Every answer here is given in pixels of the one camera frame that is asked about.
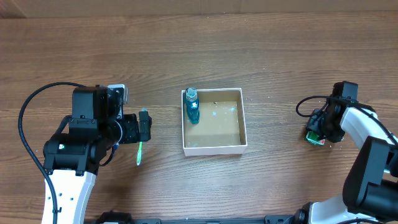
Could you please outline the green soap package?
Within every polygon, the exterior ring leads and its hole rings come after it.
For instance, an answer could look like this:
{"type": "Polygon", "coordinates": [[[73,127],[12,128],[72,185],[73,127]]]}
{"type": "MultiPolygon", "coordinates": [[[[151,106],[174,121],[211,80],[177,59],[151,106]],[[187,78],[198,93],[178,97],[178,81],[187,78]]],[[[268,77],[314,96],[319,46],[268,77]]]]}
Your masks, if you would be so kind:
{"type": "Polygon", "coordinates": [[[316,146],[323,146],[325,143],[325,139],[320,139],[319,135],[313,131],[309,131],[306,136],[305,139],[313,145],[316,146]]]}

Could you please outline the blue mouthwash bottle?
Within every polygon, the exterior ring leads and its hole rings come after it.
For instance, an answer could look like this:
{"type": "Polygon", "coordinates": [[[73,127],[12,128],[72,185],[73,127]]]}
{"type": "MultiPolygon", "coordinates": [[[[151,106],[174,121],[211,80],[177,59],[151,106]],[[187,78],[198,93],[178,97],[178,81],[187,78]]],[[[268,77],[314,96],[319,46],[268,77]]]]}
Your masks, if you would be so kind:
{"type": "Polygon", "coordinates": [[[198,124],[200,119],[198,92],[195,88],[185,90],[185,104],[188,118],[192,124],[198,124]]]}

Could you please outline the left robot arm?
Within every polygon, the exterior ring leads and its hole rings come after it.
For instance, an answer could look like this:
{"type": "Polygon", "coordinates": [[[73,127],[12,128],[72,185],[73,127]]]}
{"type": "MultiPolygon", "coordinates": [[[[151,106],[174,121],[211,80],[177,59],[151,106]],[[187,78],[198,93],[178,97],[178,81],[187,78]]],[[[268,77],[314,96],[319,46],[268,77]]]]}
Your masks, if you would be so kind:
{"type": "Polygon", "coordinates": [[[45,189],[42,223],[83,223],[98,170],[108,151],[119,144],[150,140],[152,119],[147,111],[124,114],[128,89],[123,84],[77,87],[72,114],[44,145],[45,189]]]}

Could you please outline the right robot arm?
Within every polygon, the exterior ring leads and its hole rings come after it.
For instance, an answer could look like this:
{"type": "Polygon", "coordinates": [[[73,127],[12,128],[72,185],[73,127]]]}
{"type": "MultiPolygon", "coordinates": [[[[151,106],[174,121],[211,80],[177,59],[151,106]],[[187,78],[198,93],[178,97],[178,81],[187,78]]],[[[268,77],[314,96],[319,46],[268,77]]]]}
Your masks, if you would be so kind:
{"type": "Polygon", "coordinates": [[[323,145],[351,136],[359,149],[340,195],[307,203],[290,223],[387,223],[397,220],[397,137],[378,119],[376,111],[357,100],[358,84],[338,82],[325,104],[308,114],[306,140],[323,145]]]}

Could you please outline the green toothbrush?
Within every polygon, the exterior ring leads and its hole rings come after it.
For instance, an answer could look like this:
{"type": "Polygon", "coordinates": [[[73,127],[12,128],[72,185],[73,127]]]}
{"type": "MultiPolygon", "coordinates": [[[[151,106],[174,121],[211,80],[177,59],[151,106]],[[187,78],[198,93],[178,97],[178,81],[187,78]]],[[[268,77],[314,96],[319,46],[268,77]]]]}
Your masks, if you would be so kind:
{"type": "Polygon", "coordinates": [[[143,142],[140,141],[139,142],[139,146],[138,146],[138,150],[137,150],[137,156],[136,156],[136,165],[140,166],[141,164],[141,160],[142,160],[142,146],[143,146],[143,142]]]}

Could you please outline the white cardboard box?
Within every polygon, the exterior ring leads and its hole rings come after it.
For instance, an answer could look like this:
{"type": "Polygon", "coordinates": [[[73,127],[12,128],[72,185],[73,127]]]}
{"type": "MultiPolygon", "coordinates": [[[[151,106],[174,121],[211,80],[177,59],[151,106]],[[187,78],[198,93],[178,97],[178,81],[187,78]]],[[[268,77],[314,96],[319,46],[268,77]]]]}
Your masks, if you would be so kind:
{"type": "Polygon", "coordinates": [[[181,91],[182,147],[186,156],[243,154],[248,146],[241,88],[201,89],[199,122],[187,115],[185,90],[181,91]]]}

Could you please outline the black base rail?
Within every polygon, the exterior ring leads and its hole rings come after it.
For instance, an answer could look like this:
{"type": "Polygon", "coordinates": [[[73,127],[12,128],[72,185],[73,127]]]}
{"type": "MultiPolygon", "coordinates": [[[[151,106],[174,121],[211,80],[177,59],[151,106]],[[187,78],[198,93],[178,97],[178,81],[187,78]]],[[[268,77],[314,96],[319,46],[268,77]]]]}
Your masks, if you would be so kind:
{"type": "Polygon", "coordinates": [[[90,224],[291,224],[294,215],[266,215],[264,218],[213,218],[161,220],[159,218],[135,219],[130,213],[104,212],[97,220],[87,221],[90,224]]]}

